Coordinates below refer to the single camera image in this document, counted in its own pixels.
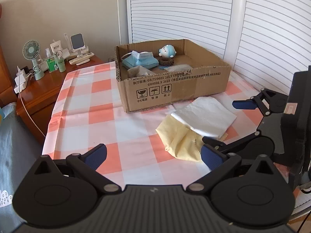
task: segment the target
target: white shutter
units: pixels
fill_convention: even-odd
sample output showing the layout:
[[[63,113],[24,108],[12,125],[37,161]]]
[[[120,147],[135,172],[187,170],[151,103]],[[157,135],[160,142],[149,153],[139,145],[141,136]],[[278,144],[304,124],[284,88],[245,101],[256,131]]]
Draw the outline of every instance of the white shutter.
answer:
[[[223,58],[232,0],[128,0],[129,39],[187,38]]]
[[[289,93],[311,64],[311,0],[246,0],[234,70],[254,87]]]

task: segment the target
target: gray blanket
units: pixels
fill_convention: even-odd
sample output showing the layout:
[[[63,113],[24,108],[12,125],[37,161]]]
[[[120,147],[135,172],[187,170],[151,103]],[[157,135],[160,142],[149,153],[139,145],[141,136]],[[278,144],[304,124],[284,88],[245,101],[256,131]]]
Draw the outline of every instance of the gray blanket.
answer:
[[[10,233],[21,224],[12,197],[22,179],[41,155],[42,146],[16,115],[16,104],[3,108],[0,125],[0,233]]]

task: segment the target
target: blue face mask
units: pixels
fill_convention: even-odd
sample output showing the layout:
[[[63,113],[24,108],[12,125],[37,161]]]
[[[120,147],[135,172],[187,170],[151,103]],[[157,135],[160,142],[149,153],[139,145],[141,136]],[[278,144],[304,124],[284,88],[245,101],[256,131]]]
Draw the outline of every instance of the blue face mask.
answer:
[[[132,68],[136,66],[143,66],[147,69],[153,68],[159,64],[158,60],[153,57],[152,52],[141,52],[132,51],[121,57],[122,64],[126,68]]]

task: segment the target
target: blue packet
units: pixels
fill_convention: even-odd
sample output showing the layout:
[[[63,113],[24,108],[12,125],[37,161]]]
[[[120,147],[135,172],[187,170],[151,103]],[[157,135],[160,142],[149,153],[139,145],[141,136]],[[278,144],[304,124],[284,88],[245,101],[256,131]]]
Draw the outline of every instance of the blue packet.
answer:
[[[158,68],[159,68],[160,70],[164,70],[165,68],[168,68],[168,66],[160,65],[160,66],[158,66]]]
[[[142,66],[147,69],[150,69],[150,68],[153,68],[159,65],[159,61],[153,56],[152,52],[144,51],[144,52],[138,53],[136,51],[132,51],[130,56],[122,60],[122,65],[127,67],[128,69],[136,67],[136,66]]]

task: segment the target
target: white cable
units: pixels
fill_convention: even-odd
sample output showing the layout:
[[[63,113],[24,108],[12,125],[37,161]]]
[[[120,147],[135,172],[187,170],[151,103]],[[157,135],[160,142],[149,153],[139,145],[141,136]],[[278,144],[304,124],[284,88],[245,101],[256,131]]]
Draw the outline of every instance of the white cable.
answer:
[[[18,92],[19,92],[20,97],[21,97],[21,88],[20,88],[20,81],[21,81],[20,72],[21,72],[21,70],[19,69],[18,66],[17,66],[17,71],[18,71]],[[25,107],[25,105],[24,105],[24,102],[23,102],[23,98],[22,98],[22,97],[21,97],[21,103],[23,104],[24,109],[25,109],[27,115],[29,116],[30,120],[32,120],[32,122],[33,122],[34,125],[37,127],[37,129],[38,129],[38,130],[41,132],[41,134],[45,137],[45,135],[43,134],[43,132],[39,129],[39,127],[36,125],[36,123],[34,122],[34,120],[31,118],[30,114],[28,113],[28,111],[27,111],[27,109],[26,109],[26,107]]]

